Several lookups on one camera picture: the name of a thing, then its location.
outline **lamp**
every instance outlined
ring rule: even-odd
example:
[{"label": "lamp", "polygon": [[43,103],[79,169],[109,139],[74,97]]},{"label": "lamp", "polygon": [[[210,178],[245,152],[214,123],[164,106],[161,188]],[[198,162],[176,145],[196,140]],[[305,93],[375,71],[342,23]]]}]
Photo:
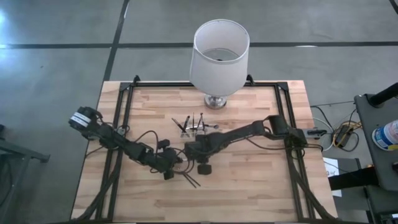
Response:
[{"label": "lamp", "polygon": [[250,38],[245,28],[226,19],[209,21],[195,33],[190,81],[204,92],[205,104],[221,109],[242,88],[248,75]]}]

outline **lampshade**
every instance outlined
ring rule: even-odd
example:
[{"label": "lampshade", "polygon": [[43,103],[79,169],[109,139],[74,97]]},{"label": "lampshade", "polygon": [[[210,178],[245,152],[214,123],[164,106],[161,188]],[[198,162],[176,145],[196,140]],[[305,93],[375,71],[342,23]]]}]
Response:
[{"label": "lampshade", "polygon": [[216,19],[195,33],[190,81],[210,96],[229,96],[248,75],[249,34],[237,22]]}]

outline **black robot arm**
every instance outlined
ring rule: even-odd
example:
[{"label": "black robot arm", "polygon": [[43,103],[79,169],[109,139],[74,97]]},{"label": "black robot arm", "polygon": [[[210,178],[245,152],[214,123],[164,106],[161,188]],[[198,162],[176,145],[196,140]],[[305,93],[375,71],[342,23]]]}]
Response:
[{"label": "black robot arm", "polygon": [[130,141],[119,134],[112,126],[104,123],[101,113],[93,108],[80,107],[69,119],[69,124],[81,132],[85,138],[98,139],[99,143],[109,150],[123,150],[130,159],[159,171],[164,175],[165,180],[174,176],[172,171],[174,164],[182,162],[176,152],[168,147],[170,146],[169,140],[161,141],[162,144],[159,144],[159,147],[163,151],[156,154],[150,146],[142,142]]},{"label": "black robot arm", "polygon": [[[271,128],[265,127],[264,121],[269,121]],[[287,139],[292,147],[307,145],[307,140],[301,129],[287,125],[282,116],[272,115],[227,133],[196,135],[194,142],[185,143],[184,151],[188,159],[199,163],[198,173],[207,175],[211,173],[211,166],[207,164],[210,156],[225,149],[231,143],[253,136],[264,136],[271,140]]]}]

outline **table leg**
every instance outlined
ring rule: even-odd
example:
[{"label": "table leg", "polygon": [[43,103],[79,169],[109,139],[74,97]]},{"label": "table leg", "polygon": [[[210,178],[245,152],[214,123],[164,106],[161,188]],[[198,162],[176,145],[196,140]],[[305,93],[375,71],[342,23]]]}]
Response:
[{"label": "table leg", "polygon": [[331,190],[340,190],[350,187],[379,185],[374,167],[360,169],[354,172],[329,177]]}]

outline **wooden table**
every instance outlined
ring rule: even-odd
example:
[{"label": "wooden table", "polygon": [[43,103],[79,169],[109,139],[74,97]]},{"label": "wooden table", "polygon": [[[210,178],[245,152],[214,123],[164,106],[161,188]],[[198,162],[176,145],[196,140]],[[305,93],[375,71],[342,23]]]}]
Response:
[{"label": "wooden table", "polygon": [[[288,83],[297,127],[313,128],[304,82]],[[105,121],[113,120],[119,84],[105,82],[103,85],[98,111]],[[161,139],[169,139],[173,147],[183,149],[184,140],[180,139],[180,131],[171,118],[183,122],[187,115],[195,113],[197,122],[201,112],[206,123],[218,124],[223,131],[278,114],[274,89],[269,87],[244,87],[228,98],[222,110],[206,108],[203,93],[194,87],[135,88],[129,117],[131,130],[127,138],[135,139],[152,129]],[[155,138],[150,134],[141,141],[154,147]],[[255,137],[253,141],[267,147],[283,146],[282,141],[262,137]],[[98,146],[97,142],[90,143],[88,152]],[[85,160],[72,217],[79,216],[98,193],[105,157],[106,150],[103,149]],[[319,149],[306,149],[304,161],[312,192],[336,217],[321,152]],[[212,156],[210,164],[213,166],[210,175],[198,175],[196,169],[191,172],[191,176],[201,184],[195,189],[181,175],[165,181],[163,175],[151,174],[149,167],[140,166],[124,156],[114,221],[297,221],[285,151],[267,151],[241,141]],[[301,195],[303,209],[306,210]]]}]

